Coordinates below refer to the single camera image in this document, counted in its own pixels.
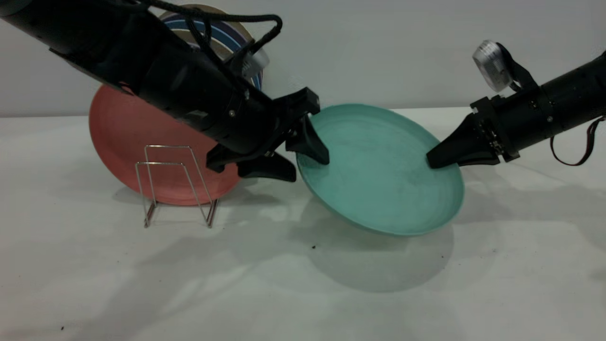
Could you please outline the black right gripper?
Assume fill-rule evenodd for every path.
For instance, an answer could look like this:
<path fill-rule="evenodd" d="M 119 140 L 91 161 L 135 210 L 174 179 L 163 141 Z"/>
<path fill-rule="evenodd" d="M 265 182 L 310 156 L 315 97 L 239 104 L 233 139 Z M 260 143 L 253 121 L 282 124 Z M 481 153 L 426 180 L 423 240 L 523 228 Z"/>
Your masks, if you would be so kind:
<path fill-rule="evenodd" d="M 553 107 L 541 89 L 521 90 L 507 98 L 484 97 L 471 108 L 475 116 L 467 115 L 427 153 L 431 168 L 496 165 L 498 155 L 510 162 L 521 150 L 553 136 Z"/>

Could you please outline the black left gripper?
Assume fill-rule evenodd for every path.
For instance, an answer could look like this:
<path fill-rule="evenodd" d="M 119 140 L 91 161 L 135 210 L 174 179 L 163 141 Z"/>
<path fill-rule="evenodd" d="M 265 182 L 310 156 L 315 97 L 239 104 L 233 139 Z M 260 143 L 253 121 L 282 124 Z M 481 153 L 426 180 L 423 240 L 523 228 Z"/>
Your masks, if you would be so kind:
<path fill-rule="evenodd" d="M 234 87 L 210 87 L 189 97 L 189 124 L 216 142 L 206 153 L 206 167 L 220 173 L 236 164 L 243 179 L 294 183 L 294 164 L 274 152 L 282 143 L 287 151 L 329 164 L 329 150 L 310 119 L 319 112 L 320 99 L 307 87 L 279 99 Z"/>

